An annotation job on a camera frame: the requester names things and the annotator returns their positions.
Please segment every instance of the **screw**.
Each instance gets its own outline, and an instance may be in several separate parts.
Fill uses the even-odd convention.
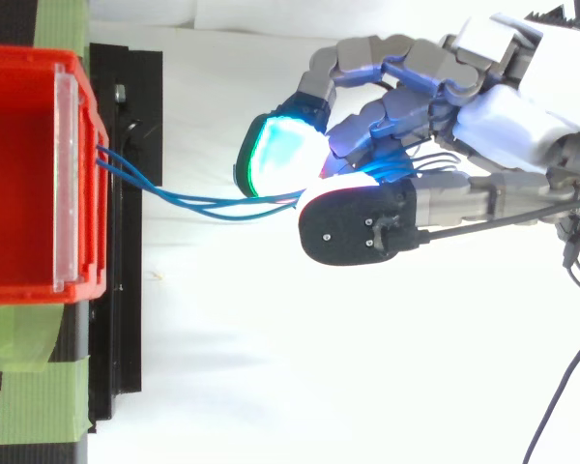
[[[117,103],[124,103],[127,101],[127,90],[123,84],[116,84],[114,87],[114,100]]]

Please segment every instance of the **red plastic bin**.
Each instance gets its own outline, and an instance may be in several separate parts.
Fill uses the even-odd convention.
[[[107,146],[107,133],[77,56],[0,46],[0,305],[105,291],[97,144]]]

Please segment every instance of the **blue cable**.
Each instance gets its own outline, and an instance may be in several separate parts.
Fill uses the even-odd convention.
[[[107,171],[111,172],[113,175],[120,177],[121,179],[123,179],[124,181],[129,182],[130,184],[132,184],[135,187],[138,187],[139,189],[142,190],[146,190],[150,193],[156,194],[152,189],[147,188],[146,186],[144,186],[141,182],[139,182],[137,179],[135,179],[131,174],[128,174],[125,171],[122,171],[121,169],[118,169],[115,166],[112,166],[111,164],[106,163],[105,161],[102,161],[100,159],[97,159],[97,164],[102,167],[103,169],[106,169]],[[239,206],[239,205],[250,205],[250,204],[263,204],[263,203],[276,203],[278,201],[283,201],[283,200],[296,200],[298,199],[299,196],[301,196],[300,192],[297,193],[287,193],[285,195],[278,195],[278,196],[263,196],[263,197],[257,197],[257,198],[244,198],[244,199],[240,199],[240,200],[223,200],[223,199],[217,199],[217,198],[207,198],[207,197],[202,197],[202,196],[192,196],[192,195],[181,195],[179,193],[173,193],[171,191],[168,190],[164,190],[162,188],[157,188],[158,190],[162,191],[163,193],[165,193],[166,195],[181,200],[181,199],[187,199],[187,200],[191,200],[191,201],[213,201],[213,200],[218,200],[218,202],[210,204],[210,205],[192,205],[195,208],[205,208],[205,209],[214,209],[214,208],[225,208],[228,206]]]
[[[111,150],[107,150],[104,147],[99,147],[99,149],[105,153],[108,153],[110,156],[116,156],[118,158],[122,158],[122,157],[120,157],[120,155],[112,152]],[[276,213],[279,213],[283,210],[287,210],[287,209],[295,206],[295,202],[293,202],[293,203],[289,203],[287,205],[281,206],[279,208],[274,208],[270,211],[266,211],[264,213],[259,213],[259,214],[255,214],[255,215],[247,215],[247,216],[218,215],[216,213],[211,213],[209,211],[206,211],[205,208],[211,207],[212,205],[192,205],[192,204],[189,204],[189,203],[182,201],[181,199],[173,198],[172,196],[165,194],[159,188],[156,188],[146,178],[146,176],[144,176],[141,172],[139,172],[132,164],[130,164],[126,160],[125,160],[125,166],[128,167],[133,172],[135,177],[131,176],[130,174],[127,174],[126,172],[123,172],[122,170],[120,170],[114,166],[111,166],[110,164],[107,164],[106,162],[104,162],[100,159],[97,160],[97,164],[99,166],[107,169],[113,175],[118,176],[121,179],[126,180],[127,182],[133,184],[135,187],[137,187],[139,189],[143,189],[143,190],[149,191],[151,193],[154,193],[155,195],[159,196],[160,198],[162,198],[163,200],[167,201],[168,203],[170,203],[172,205],[194,211],[196,213],[199,213],[199,214],[206,216],[206,217],[209,217],[209,218],[216,218],[216,219],[223,219],[223,220],[236,220],[236,221],[253,220],[253,219],[259,219],[259,218],[265,218],[267,216],[274,215]]]
[[[416,161],[430,160],[432,158],[440,158],[440,157],[450,157],[452,159],[440,159],[440,160],[436,160],[436,161],[432,161],[432,162],[449,161],[449,162],[452,162],[454,164],[459,164],[460,162],[462,162],[461,159],[458,158],[456,155],[454,155],[453,153],[447,153],[447,152],[434,153],[431,155],[423,155],[422,157],[411,158],[411,159],[390,159],[390,157],[391,157],[391,155],[387,156],[385,159],[377,159],[376,161],[369,162],[365,166],[362,166],[361,169],[359,169],[359,170],[362,172],[371,172],[371,171],[374,171],[376,169],[380,169],[382,167],[388,167],[388,166],[394,167],[394,166],[398,166],[399,164],[408,164],[408,163],[413,163]]]
[[[115,160],[119,161],[124,166],[126,166],[133,173],[133,175],[141,181],[141,183],[143,183],[144,185],[148,186],[151,189],[148,191],[151,191],[151,192],[160,191],[160,192],[166,194],[167,196],[172,196],[172,197],[177,198],[177,199],[188,200],[188,201],[197,201],[197,202],[207,202],[207,203],[221,203],[221,204],[226,205],[226,206],[236,206],[236,205],[260,204],[260,203],[276,203],[278,201],[283,201],[283,200],[297,199],[303,193],[302,191],[295,191],[293,193],[286,193],[283,195],[262,196],[262,197],[255,197],[255,198],[242,198],[242,199],[237,199],[237,200],[225,199],[225,198],[211,198],[211,197],[206,197],[206,196],[183,195],[180,193],[174,193],[172,191],[168,191],[168,190],[164,190],[162,188],[155,187],[144,176],[144,174],[142,174],[135,166],[133,166],[125,158],[121,157],[116,152],[109,150],[101,145],[98,145],[97,148],[99,150],[101,150],[102,152],[110,155],[111,157],[113,157]],[[102,165],[101,163],[106,164],[106,163],[104,163],[104,161],[99,159],[98,164]]]

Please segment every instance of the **white surface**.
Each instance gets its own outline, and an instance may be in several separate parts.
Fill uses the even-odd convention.
[[[455,38],[453,47],[472,51],[500,63],[515,32],[515,29],[493,21],[488,16],[472,17]]]
[[[101,24],[92,38],[164,51],[164,185],[232,197],[249,123],[328,44]],[[333,118],[372,87],[340,91]],[[293,213],[225,224],[145,195],[144,216],[144,392],[118,397],[91,464],[520,462],[580,346],[548,226],[333,269],[302,253]],[[580,367],[533,464],[564,462],[580,464]]]
[[[345,39],[392,34],[440,41],[455,34],[471,15],[490,16],[495,9],[524,17],[548,12],[555,0],[198,0],[195,27],[256,32],[277,36]]]
[[[496,85],[464,106],[453,128],[453,135],[489,160],[531,172],[545,172],[545,153],[559,138],[575,132],[576,127],[507,85]]]
[[[195,20],[197,0],[90,0],[90,16],[100,21],[180,26]]]
[[[580,31],[540,28],[543,38],[520,82],[520,94],[580,129]]]

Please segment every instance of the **green masking tape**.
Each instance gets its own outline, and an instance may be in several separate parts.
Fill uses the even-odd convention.
[[[58,339],[62,304],[0,306],[0,372],[44,369]]]
[[[0,445],[75,443],[90,426],[88,358],[3,374]]]
[[[88,45],[88,0],[38,0],[34,46],[72,50]]]

